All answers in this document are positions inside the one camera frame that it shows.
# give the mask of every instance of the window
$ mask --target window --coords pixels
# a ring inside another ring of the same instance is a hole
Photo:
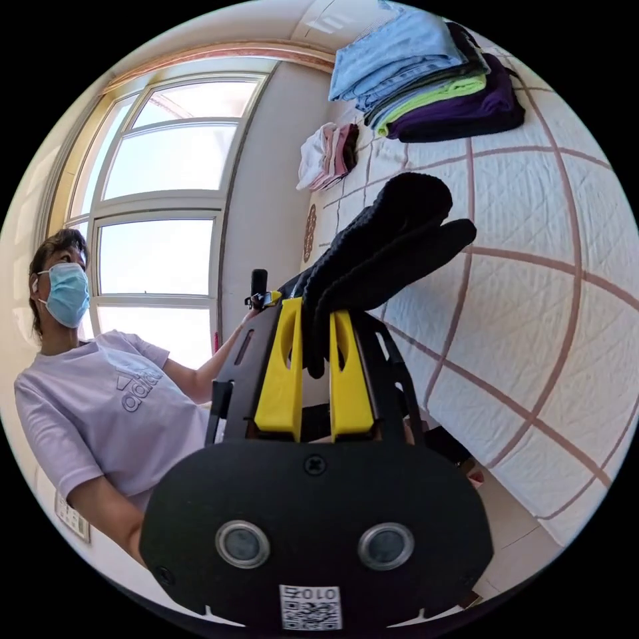
[[[105,200],[176,189],[218,190],[234,124],[191,124],[134,133],[122,140]]]
[[[99,292],[210,296],[212,220],[155,220],[100,228]]]
[[[117,329],[185,366],[210,359],[224,203],[265,77],[180,78],[114,101],[66,223],[91,252],[83,338]]]

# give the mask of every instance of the blue surgical mask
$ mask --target blue surgical mask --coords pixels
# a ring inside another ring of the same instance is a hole
[[[51,291],[47,301],[40,300],[62,326],[78,328],[89,308],[89,280],[82,267],[76,263],[54,264],[48,271]]]

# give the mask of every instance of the white quilt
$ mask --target white quilt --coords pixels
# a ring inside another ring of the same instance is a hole
[[[499,49],[526,108],[514,131],[437,144],[360,125],[358,164],[312,195],[301,269],[402,171],[451,189],[472,247],[375,313],[442,424],[567,545],[615,477],[639,404],[639,234],[605,155],[570,107]]]

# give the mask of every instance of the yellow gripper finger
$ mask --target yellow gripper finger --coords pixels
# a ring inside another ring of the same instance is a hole
[[[343,358],[343,367],[339,354]],[[351,317],[331,314],[329,367],[331,373],[331,437],[363,435],[373,427],[373,411],[361,367]]]
[[[255,424],[266,433],[302,432],[302,298],[284,300]]]

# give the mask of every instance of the lavender t-shirt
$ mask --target lavender t-shirt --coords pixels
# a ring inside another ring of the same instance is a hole
[[[66,499],[104,475],[144,510],[164,474],[204,445],[208,413],[162,371],[168,352],[110,331],[37,355],[15,401],[38,463]]]

